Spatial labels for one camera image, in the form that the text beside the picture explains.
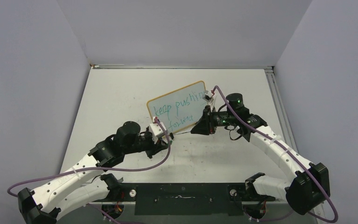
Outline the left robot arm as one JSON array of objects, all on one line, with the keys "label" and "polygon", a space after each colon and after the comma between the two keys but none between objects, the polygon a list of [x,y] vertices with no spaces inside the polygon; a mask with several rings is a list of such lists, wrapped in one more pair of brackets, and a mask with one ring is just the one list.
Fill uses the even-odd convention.
[{"label": "left robot arm", "polygon": [[169,132],[155,119],[145,131],[127,121],[115,134],[97,143],[66,172],[46,178],[37,188],[24,188],[17,194],[19,211],[27,224],[55,224],[68,213],[88,203],[120,196],[121,183],[111,174],[128,154],[145,152],[148,158],[171,150]]}]

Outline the white marker pen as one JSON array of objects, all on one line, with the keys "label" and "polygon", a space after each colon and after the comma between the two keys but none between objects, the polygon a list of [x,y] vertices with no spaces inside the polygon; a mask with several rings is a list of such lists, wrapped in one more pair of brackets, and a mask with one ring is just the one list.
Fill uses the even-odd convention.
[{"label": "white marker pen", "polygon": [[181,134],[187,134],[187,133],[191,133],[191,130],[186,130],[186,131],[178,132],[178,133],[175,133],[175,135],[181,135]]}]

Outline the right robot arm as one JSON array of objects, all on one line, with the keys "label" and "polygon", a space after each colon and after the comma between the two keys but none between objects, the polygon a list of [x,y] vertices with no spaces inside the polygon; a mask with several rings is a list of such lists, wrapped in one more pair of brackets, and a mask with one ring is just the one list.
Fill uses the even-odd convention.
[{"label": "right robot arm", "polygon": [[290,148],[260,116],[252,114],[243,103],[243,95],[226,96],[226,111],[205,106],[191,134],[211,135],[218,127],[232,126],[241,138],[259,148],[285,174],[285,179],[257,173],[245,181],[245,194],[251,200],[274,197],[286,201],[304,215],[330,196],[329,171],[322,163],[314,164]]}]

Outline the yellow framed whiteboard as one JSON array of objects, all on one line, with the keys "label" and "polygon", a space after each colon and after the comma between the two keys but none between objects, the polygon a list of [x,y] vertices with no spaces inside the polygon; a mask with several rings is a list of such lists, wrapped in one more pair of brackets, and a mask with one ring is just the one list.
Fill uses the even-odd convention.
[{"label": "yellow framed whiteboard", "polygon": [[146,107],[150,116],[157,117],[168,132],[180,132],[200,119],[207,104],[202,98],[205,90],[205,82],[198,81],[151,99]]}]

